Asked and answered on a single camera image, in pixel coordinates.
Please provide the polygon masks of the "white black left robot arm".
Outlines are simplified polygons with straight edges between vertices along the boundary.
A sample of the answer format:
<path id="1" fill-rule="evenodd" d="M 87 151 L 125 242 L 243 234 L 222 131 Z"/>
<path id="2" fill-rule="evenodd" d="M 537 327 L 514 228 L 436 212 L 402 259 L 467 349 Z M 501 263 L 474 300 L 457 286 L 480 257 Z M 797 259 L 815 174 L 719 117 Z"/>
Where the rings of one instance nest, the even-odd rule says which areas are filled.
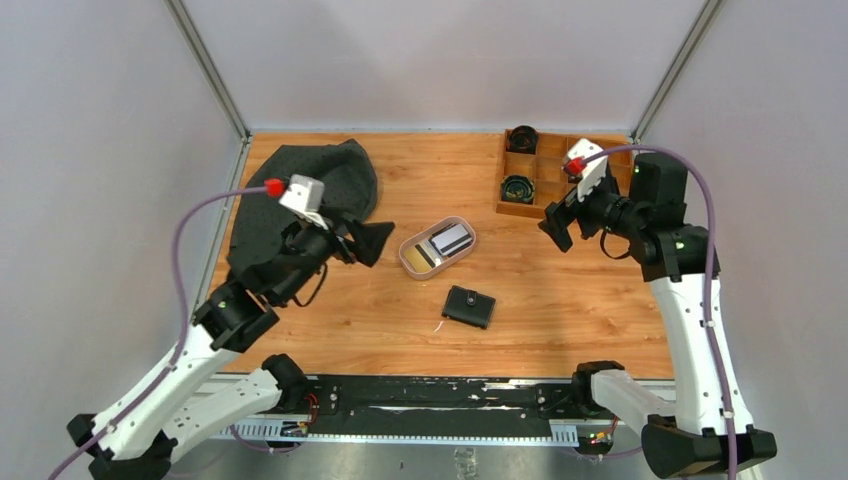
<path id="1" fill-rule="evenodd" d="M 176 344 L 123 398 L 97 414 L 79 414 L 67 431 L 90 456 L 94 479 L 162 479 L 199 443 L 254 413 L 298 411 L 308 381 L 286 354 L 268 357 L 246 379 L 191 403 L 225 364 L 246 353 L 273 326 L 277 308 L 302 306 L 298 292 L 332 258 L 374 266 L 392 222 L 296 221 L 269 247 L 235 245 L 227 280 L 182 327 Z"/>

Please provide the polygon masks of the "thin white card stack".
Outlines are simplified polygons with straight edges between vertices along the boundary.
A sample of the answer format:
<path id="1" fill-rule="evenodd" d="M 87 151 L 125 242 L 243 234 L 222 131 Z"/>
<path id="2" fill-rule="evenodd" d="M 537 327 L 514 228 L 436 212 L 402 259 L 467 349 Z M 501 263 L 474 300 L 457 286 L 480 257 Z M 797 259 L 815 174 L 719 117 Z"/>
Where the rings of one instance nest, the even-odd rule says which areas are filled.
<path id="1" fill-rule="evenodd" d="M 473 240 L 472 233 L 464 224 L 454 223 L 431 235 L 427 242 L 442 258 L 450 258 L 467 248 Z"/>

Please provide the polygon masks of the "pink oval plastic tray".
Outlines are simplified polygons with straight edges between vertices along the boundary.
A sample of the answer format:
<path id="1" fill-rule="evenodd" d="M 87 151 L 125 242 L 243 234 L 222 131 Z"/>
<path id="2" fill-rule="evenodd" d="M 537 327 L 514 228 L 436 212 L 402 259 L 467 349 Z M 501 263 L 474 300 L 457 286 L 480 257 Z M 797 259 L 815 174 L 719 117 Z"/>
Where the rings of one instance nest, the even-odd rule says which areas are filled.
<path id="1" fill-rule="evenodd" d="M 423 281 L 468 256 L 476 243 L 473 227 L 462 217 L 449 216 L 405 240 L 398 258 L 411 278 Z"/>

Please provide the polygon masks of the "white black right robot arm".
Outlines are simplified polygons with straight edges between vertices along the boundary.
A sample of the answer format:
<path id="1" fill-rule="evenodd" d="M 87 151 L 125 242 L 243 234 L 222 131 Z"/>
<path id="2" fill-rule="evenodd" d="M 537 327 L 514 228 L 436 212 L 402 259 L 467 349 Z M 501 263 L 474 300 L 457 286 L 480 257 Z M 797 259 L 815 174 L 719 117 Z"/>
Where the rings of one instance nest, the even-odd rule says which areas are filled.
<path id="1" fill-rule="evenodd" d="M 582 141 L 563 161 L 572 190 L 549 205 L 540 228 L 561 251 L 572 246 L 568 228 L 583 238 L 612 234 L 627 240 L 628 255 L 660 310 L 671 349 L 676 399 L 667 402 L 613 361 L 580 364 L 571 403 L 584 417 L 607 411 L 640 438 L 642 454 L 661 479 L 741 471 L 775 457 L 771 432 L 754 424 L 738 388 L 720 309 L 715 219 L 685 221 L 689 179 L 696 167 L 673 151 L 639 146 L 627 195 L 617 190 L 608 152 Z"/>

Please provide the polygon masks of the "black leather card holder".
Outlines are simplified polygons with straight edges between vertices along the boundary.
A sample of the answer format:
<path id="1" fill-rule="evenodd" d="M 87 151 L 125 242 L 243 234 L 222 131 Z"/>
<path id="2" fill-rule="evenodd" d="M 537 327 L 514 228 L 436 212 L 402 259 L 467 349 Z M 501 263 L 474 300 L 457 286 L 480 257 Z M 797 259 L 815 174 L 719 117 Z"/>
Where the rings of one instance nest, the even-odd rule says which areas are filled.
<path id="1" fill-rule="evenodd" d="M 453 285 L 448 291 L 441 316 L 486 330 L 496 306 L 496 299 L 475 290 Z"/>

